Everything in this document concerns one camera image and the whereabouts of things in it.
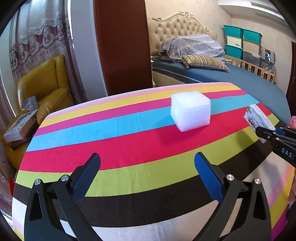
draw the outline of pink stripe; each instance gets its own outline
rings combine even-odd
[[[229,97],[229,96],[247,95],[248,93],[243,90],[233,90],[233,91],[208,92],[203,94],[209,99],[218,99],[218,98]]]
[[[281,179],[278,181],[278,183],[276,184],[272,192],[267,197],[269,207],[271,207],[274,204],[275,200],[280,195],[281,191],[283,190],[285,184],[287,183],[290,177],[292,169],[293,169],[293,166],[290,164],[287,164],[285,173],[281,176]]]
[[[239,95],[245,95],[245,94],[247,93],[244,92],[243,90],[204,93],[204,95],[210,99],[223,98],[227,96],[239,96]],[[95,121],[106,120],[106,119],[110,119],[118,116],[129,115],[133,113],[138,113],[142,111],[153,110],[156,108],[163,108],[168,106],[170,106],[170,98],[153,100],[153,101],[148,101],[143,103],[127,105],[123,107],[118,107],[114,109],[104,110],[104,111],[100,111],[100,112],[96,112],[96,113],[92,113],[84,116],[79,116],[73,119],[61,121],[49,126],[41,127],[37,130],[35,136],[40,136],[40,135],[44,135],[54,131],[59,131],[66,128],[79,126],[79,125],[83,125],[83,124],[87,124]]]
[[[285,211],[279,218],[279,220],[276,222],[275,226],[273,227],[271,231],[271,240],[274,241],[275,238],[283,231],[285,225],[287,224],[286,214],[288,211],[288,206],[286,207]]]
[[[88,101],[79,105],[75,105],[60,111],[56,111],[52,114],[50,114],[49,116],[46,117],[46,119],[50,119],[52,117],[56,117],[59,115],[63,115],[75,110],[79,110],[82,108],[86,108],[89,106],[93,106],[96,104],[102,104],[102,103],[106,103],[106,102],[110,102],[110,101],[114,101],[114,100],[119,100],[119,99],[125,99],[125,98],[129,98],[129,97],[135,97],[135,96],[139,96],[139,95],[144,95],[144,94],[151,94],[151,93],[157,93],[157,92],[162,92],[162,91],[170,91],[170,90],[178,90],[178,89],[186,89],[186,88],[193,88],[193,87],[197,87],[197,86],[202,86],[202,87],[206,87],[206,86],[218,86],[218,85],[233,85],[231,83],[196,83],[196,84],[185,84],[185,85],[170,85],[170,86],[163,86],[163,87],[157,87],[157,88],[151,88],[151,89],[145,89],[145,90],[139,90],[139,91],[133,91],[133,92],[128,92],[128,93],[123,93],[123,94],[119,94],[119,95],[115,95],[115,96],[108,96],[108,97],[104,97],[101,99],[96,99],[96,100],[92,100],[92,101]]]
[[[15,218],[12,218],[13,226],[16,227],[20,232],[24,233],[24,226],[21,225]]]

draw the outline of blue stripe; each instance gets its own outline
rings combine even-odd
[[[258,101],[250,95],[213,99],[211,100],[211,114],[236,110],[257,103]],[[164,107],[35,136],[27,151],[98,141],[170,125],[174,125],[170,116],[170,107]]]

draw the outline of yellow leather armchair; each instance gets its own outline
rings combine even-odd
[[[59,55],[51,58],[19,79],[17,83],[17,96],[20,110],[23,109],[23,102],[36,96],[38,102],[37,122],[40,125],[47,115],[52,112],[74,105],[70,93],[64,56]],[[5,144],[6,155],[16,169],[20,164],[27,150],[29,142],[25,142],[13,150],[3,138],[10,126],[25,111],[21,111],[3,131],[1,141]]]

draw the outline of rainbow striped carpet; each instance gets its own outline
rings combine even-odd
[[[170,96],[191,90],[211,99],[211,122],[180,132],[170,116]],[[279,125],[266,107],[231,83],[147,89],[49,115],[18,172],[12,203],[15,232],[23,240],[34,180],[56,181],[96,152],[101,169],[78,206],[103,240],[141,236],[141,240],[191,241],[217,205],[194,167],[194,155],[201,151],[239,180],[262,180],[276,237],[286,222],[294,168],[273,154],[269,143],[262,144],[243,119],[249,104],[257,104]],[[57,212],[65,231],[73,235],[59,205]]]

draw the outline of lime green stripe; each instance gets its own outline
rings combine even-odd
[[[278,123],[273,114],[269,119],[274,125]],[[220,165],[257,140],[251,127],[246,127],[218,141],[179,155],[129,167],[102,170],[96,175],[86,196],[117,196],[168,186],[197,175],[193,163],[197,152],[203,152],[212,164]],[[19,171],[16,183],[31,188],[34,180],[38,178],[43,182],[52,182],[64,174],[71,173]]]

